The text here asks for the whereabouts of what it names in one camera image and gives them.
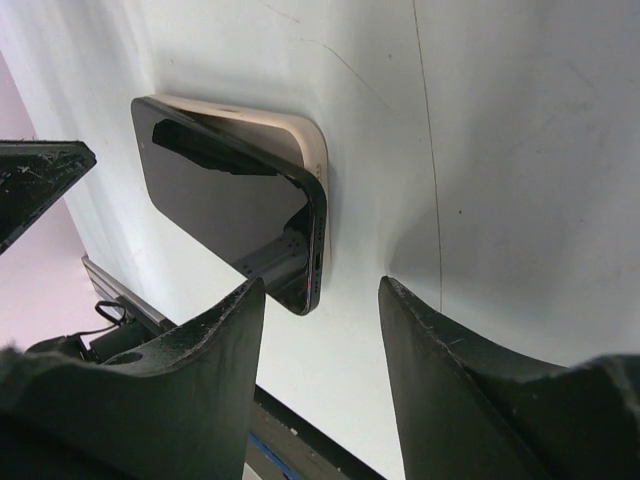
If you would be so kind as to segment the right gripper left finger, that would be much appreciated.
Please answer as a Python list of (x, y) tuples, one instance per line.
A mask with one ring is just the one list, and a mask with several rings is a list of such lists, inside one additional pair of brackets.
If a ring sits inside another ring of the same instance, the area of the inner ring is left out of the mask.
[(102, 364), (1, 353), (5, 479), (239, 479), (264, 322), (261, 279)]

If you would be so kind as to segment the black smartphone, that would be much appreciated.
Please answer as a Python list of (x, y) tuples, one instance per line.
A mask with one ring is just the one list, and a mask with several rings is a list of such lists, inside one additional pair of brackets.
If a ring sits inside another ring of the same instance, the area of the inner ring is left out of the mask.
[(328, 201), (304, 167), (150, 96), (131, 102), (153, 205), (296, 315), (320, 301)]

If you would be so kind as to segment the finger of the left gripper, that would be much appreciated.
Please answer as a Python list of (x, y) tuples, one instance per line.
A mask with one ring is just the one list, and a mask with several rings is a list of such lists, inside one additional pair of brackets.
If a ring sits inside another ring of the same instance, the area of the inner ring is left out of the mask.
[(96, 165), (82, 141), (1, 142), (1, 250), (6, 251)]

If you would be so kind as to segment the beige phone case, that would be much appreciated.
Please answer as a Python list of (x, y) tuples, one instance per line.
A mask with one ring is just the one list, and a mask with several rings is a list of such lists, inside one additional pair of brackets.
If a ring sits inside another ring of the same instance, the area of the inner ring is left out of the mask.
[(328, 151), (311, 120), (292, 114), (154, 94), (152, 99), (304, 167), (329, 194)]

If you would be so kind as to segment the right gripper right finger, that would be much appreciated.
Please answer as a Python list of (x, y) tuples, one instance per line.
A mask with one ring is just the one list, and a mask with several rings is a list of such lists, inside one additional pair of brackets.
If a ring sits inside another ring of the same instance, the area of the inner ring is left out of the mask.
[(379, 284), (380, 324), (409, 479), (635, 479), (639, 359), (572, 367), (473, 332), (399, 281)]

